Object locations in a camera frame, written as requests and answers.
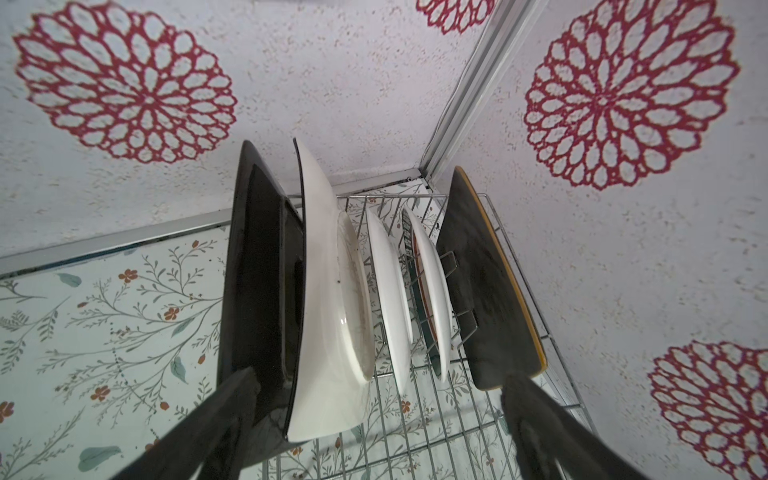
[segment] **white wall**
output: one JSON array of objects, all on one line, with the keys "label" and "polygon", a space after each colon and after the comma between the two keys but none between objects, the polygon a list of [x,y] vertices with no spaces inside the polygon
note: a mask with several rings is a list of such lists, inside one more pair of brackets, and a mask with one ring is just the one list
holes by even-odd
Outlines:
[{"label": "white wall", "polygon": [[31,14],[0,8],[0,256],[227,208],[240,144],[278,178],[298,179],[302,136],[334,184],[414,167],[483,26],[443,35],[410,0],[124,0],[188,30],[237,99],[228,137],[194,160],[142,164],[87,147],[27,100],[13,36]]},{"label": "white wall", "polygon": [[[649,374],[671,347],[730,342],[762,370],[740,391],[765,398],[768,4],[717,6],[736,29],[730,52],[741,72],[701,147],[666,173],[604,190],[553,176],[537,162],[523,121],[525,94],[551,42],[597,5],[549,2],[453,164],[495,202],[603,440],[651,478],[759,478],[726,463],[727,471],[715,468],[678,437],[651,395]],[[451,174],[452,167],[436,181],[440,191],[447,193]],[[711,393],[723,393],[725,383],[706,389],[702,398],[713,405]],[[736,422],[765,435],[768,412],[759,405],[736,407]],[[749,457],[756,453],[745,448],[745,431],[728,441]],[[768,465],[765,444],[756,449]]]}]

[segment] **white plate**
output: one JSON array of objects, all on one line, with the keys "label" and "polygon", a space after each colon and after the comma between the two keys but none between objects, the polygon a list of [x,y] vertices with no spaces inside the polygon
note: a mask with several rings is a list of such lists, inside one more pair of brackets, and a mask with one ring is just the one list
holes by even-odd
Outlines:
[{"label": "white plate", "polygon": [[440,355],[440,380],[445,381],[448,372],[448,362],[451,355],[451,315],[453,306],[448,295],[448,284],[445,281],[445,272],[442,269],[440,256],[435,245],[430,241],[422,221],[407,207],[403,207],[411,220],[414,241],[424,266],[427,289],[429,291],[429,305],[432,308],[432,320],[437,334],[437,348]]},{"label": "white plate", "polygon": [[357,236],[315,158],[294,140],[306,244],[303,325],[286,436],[305,442],[367,416],[374,345]]},{"label": "white plate", "polygon": [[411,342],[413,331],[406,298],[406,285],[402,281],[402,270],[397,260],[396,248],[384,230],[376,209],[366,211],[368,237],[371,240],[371,257],[379,287],[379,303],[382,308],[389,357],[395,372],[397,391],[402,396],[409,384],[411,368]]}]

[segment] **red circular pattern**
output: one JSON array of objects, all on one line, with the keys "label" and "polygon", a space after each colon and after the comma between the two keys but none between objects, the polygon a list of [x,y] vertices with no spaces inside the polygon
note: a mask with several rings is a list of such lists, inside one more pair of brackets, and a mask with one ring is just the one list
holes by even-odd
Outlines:
[{"label": "red circular pattern", "polygon": [[726,110],[739,73],[715,0],[604,0],[552,42],[526,94],[528,143],[572,185],[668,171]]},{"label": "red circular pattern", "polygon": [[651,395],[677,436],[736,480],[768,478],[768,349],[694,341],[655,363]]},{"label": "red circular pattern", "polygon": [[16,73],[58,128],[114,157],[196,158],[235,121],[232,80],[188,31],[114,3],[68,3],[14,41]]},{"label": "red circular pattern", "polygon": [[416,10],[427,16],[427,25],[449,31],[464,31],[480,25],[493,12],[496,0],[416,0]]}]

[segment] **dish rack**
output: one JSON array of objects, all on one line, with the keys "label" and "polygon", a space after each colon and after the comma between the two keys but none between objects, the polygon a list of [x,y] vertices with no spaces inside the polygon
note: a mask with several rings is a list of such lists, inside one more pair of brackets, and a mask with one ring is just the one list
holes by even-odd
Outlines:
[{"label": "dish rack", "polygon": [[[385,228],[396,239],[406,286],[412,281],[407,273],[403,244],[402,209],[407,206],[421,219],[430,239],[436,242],[447,204],[447,195],[427,193],[387,193],[389,188],[366,194],[339,197],[356,228],[366,276],[371,290],[373,332],[376,339],[376,372],[370,386],[368,421],[347,432],[316,439],[308,446],[315,465],[299,463],[303,449],[271,459],[263,470],[263,478],[473,478],[499,480],[519,478],[515,447],[507,433],[501,409],[500,389],[483,392],[475,389],[468,370],[464,350],[454,341],[447,381],[441,383],[432,368],[429,350],[416,319],[410,288],[406,288],[412,314],[414,343],[411,351],[411,382],[403,397],[394,388],[394,373],[389,362],[386,335],[375,272],[372,270],[366,215],[376,212]],[[535,381],[582,425],[595,432],[584,402],[563,363],[560,349],[548,328],[530,286],[512,249],[509,235],[487,194],[478,195],[491,219],[523,290],[526,303],[537,326],[548,358],[548,369]],[[442,258],[446,276],[452,272],[455,258],[447,253]],[[458,336],[454,314],[452,334]]]}]

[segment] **speckled wallpaper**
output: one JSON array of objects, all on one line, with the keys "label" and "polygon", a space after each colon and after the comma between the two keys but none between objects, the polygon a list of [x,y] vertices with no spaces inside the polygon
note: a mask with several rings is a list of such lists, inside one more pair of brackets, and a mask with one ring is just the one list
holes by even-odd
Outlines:
[{"label": "speckled wallpaper", "polygon": [[0,256],[228,208],[251,140],[332,183],[421,160],[493,0],[0,6]]},{"label": "speckled wallpaper", "polygon": [[452,159],[651,478],[768,478],[767,25],[756,0],[549,2]]}]

